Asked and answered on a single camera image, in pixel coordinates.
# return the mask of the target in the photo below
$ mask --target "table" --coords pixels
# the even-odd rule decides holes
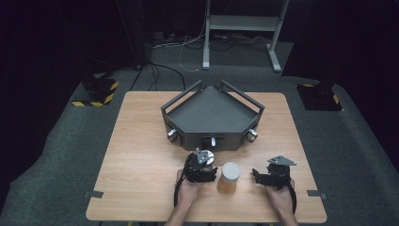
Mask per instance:
[[[91,197],[87,218],[91,220],[166,221],[173,209],[176,171],[184,165],[189,151],[167,139],[160,107],[178,95],[176,91],[127,92]],[[267,159],[283,155],[297,163],[291,167],[297,195],[299,222],[327,220],[320,197],[308,196],[317,190],[302,148],[289,106],[281,93],[248,92],[265,106],[253,143],[237,151],[215,152],[219,167],[213,183],[202,186],[186,221],[196,222],[278,222],[262,186],[255,184],[252,168],[266,173]],[[216,189],[224,163],[241,167],[233,195]]]
[[[210,67],[210,47],[209,35],[212,29],[218,30],[250,30],[250,31],[273,31],[271,44],[266,44],[266,51],[269,54],[273,70],[275,73],[281,72],[281,66],[276,57],[275,47],[279,38],[285,12],[290,0],[283,0],[279,17],[254,17],[254,16],[232,16],[232,15],[212,15],[211,0],[206,0],[205,15],[205,44],[203,46],[202,69],[208,70]]]

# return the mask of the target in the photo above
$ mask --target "cable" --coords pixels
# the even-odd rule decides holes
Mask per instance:
[[[229,35],[229,36],[231,37],[232,45],[229,46],[229,47],[227,47],[226,49],[216,49],[215,47],[212,47],[211,45],[209,45],[209,47],[210,47],[212,50],[219,51],[219,52],[230,50],[230,49],[235,45],[235,38],[234,38],[232,35]]]
[[[117,4],[118,12],[120,13],[120,19],[122,20],[123,28],[124,28],[124,30],[125,30],[126,37],[127,37],[128,42],[129,42],[130,51],[132,52],[133,58],[136,58],[136,57],[135,57],[135,51],[133,50],[132,41],[130,40],[129,33],[127,32],[126,23],[125,23],[124,20],[123,20],[122,12],[121,12],[121,10],[120,10],[120,4],[118,3],[118,0],[115,0],[115,3]]]
[[[181,62],[183,47],[184,47],[184,43],[185,43],[185,38],[184,38],[184,41],[183,41],[183,44],[182,44],[182,48],[180,49],[180,54],[179,54],[179,65],[180,65],[180,67],[182,67],[184,70],[186,70],[186,71],[188,71],[188,72],[190,72],[190,73],[195,73],[195,72],[198,71],[198,69],[196,69],[196,70],[188,70],[188,69],[186,69],[186,68],[183,66],[183,64],[182,64],[182,62]]]
[[[152,76],[155,78],[155,80],[151,83],[151,85],[149,87],[149,91],[151,90],[153,84],[155,84],[155,91],[158,91],[158,87],[156,85],[158,84],[158,78],[159,78],[159,75],[160,75],[159,69],[153,64],[151,64],[151,66],[152,66]]]
[[[230,1],[230,3],[227,5],[226,9],[223,11],[222,15],[226,14],[227,10],[229,10],[229,8],[230,8],[230,6],[231,6],[231,3],[232,3],[233,1],[234,1],[234,0],[231,0],[231,1]]]
[[[102,60],[100,60],[100,59],[98,59],[98,58],[96,58],[96,57],[94,57],[94,56],[88,54],[87,52],[85,52],[85,51],[80,47],[79,42],[77,41],[76,37],[74,36],[73,31],[72,31],[70,25],[68,24],[67,19],[65,18],[65,15],[64,15],[64,13],[63,13],[62,10],[61,10],[61,7],[60,7],[59,4],[58,4],[58,1],[55,1],[55,3],[56,3],[56,8],[57,8],[58,12],[59,12],[60,15],[61,15],[62,21],[64,22],[64,25],[67,27],[67,29],[68,29],[70,35],[72,36],[72,39],[73,39],[73,41],[74,41],[74,44],[75,44],[76,48],[77,48],[80,52],[82,52],[84,55],[86,55],[87,57],[89,57],[89,58],[91,58],[91,59],[94,59],[94,60],[96,60],[96,61],[98,61],[98,62],[100,62],[100,63],[103,63],[104,65],[111,66],[111,67],[114,67],[114,68],[117,68],[117,69],[123,69],[123,67],[121,67],[121,66],[117,66],[117,65],[113,65],[113,64],[107,63],[107,62],[102,61]]]
[[[172,68],[170,68],[170,67],[168,67],[168,66],[164,66],[164,65],[160,65],[160,64],[155,64],[155,63],[153,63],[153,62],[151,62],[151,61],[150,61],[150,63],[151,63],[152,65],[154,65],[154,66],[158,66],[158,67],[170,69],[170,70],[176,72],[176,73],[182,78],[183,90],[185,90],[185,81],[184,81],[184,77],[183,77],[183,75],[182,75],[181,73],[179,73],[178,71],[176,71],[176,70],[174,70],[174,69],[172,69]]]
[[[135,85],[135,83],[136,83],[136,81],[137,81],[137,79],[138,79],[138,77],[140,76],[140,74],[141,74],[142,71],[143,71],[143,68],[141,68],[140,71],[138,71],[138,74],[137,74],[137,76],[136,76],[136,79],[135,79],[135,81],[133,82],[132,86],[129,88],[129,91],[132,91],[132,88],[133,88],[133,86]]]

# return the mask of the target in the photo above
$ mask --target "dark background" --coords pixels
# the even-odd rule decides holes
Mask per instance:
[[[40,157],[47,135],[87,74],[134,65],[115,1],[1,1],[0,205]],[[205,1],[142,1],[143,31],[200,33]],[[279,1],[214,1],[215,14],[276,15]],[[67,28],[57,11],[69,22]],[[294,42],[283,76],[336,83],[353,98],[398,169],[399,8],[395,0],[292,0],[279,40]],[[270,33],[245,32],[253,37]],[[111,62],[104,65],[85,55]]]

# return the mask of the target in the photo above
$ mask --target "person's arm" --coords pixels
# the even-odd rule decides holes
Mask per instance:
[[[177,171],[178,181],[182,176],[183,170]],[[165,226],[182,226],[184,224],[185,217],[190,210],[191,205],[197,198],[197,192],[202,186],[202,183],[191,183],[188,180],[183,180],[182,185],[179,189],[177,205],[174,207]]]
[[[297,226],[298,223],[293,213],[293,200],[289,188],[287,186],[283,187],[281,190],[277,190],[272,186],[265,186],[264,188],[282,224],[285,226]]]

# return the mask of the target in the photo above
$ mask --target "gray carpet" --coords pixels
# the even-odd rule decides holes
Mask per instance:
[[[228,47],[217,42],[211,44],[219,49]],[[282,66],[292,46],[278,43],[276,53]],[[201,69],[201,50],[183,48],[180,57],[181,50],[180,47],[153,49],[151,60],[181,72],[187,86],[199,79],[208,85],[224,79],[242,91],[285,94],[315,182],[327,194],[323,200],[327,222],[323,225],[397,225],[398,173],[343,88],[337,85],[333,88],[343,112],[306,111],[295,84],[316,82],[273,73],[263,44],[213,50],[209,71]],[[159,71],[157,90],[183,90],[177,73],[165,68]],[[154,81],[153,73],[156,75],[157,70],[146,66],[133,90],[148,90]],[[11,184],[0,225],[100,224],[86,219],[85,193],[94,187],[123,96],[136,76],[136,71],[128,69],[112,74],[120,85],[110,105],[74,107],[65,103],[64,113],[48,136],[41,158]],[[127,222],[102,225],[127,225]]]

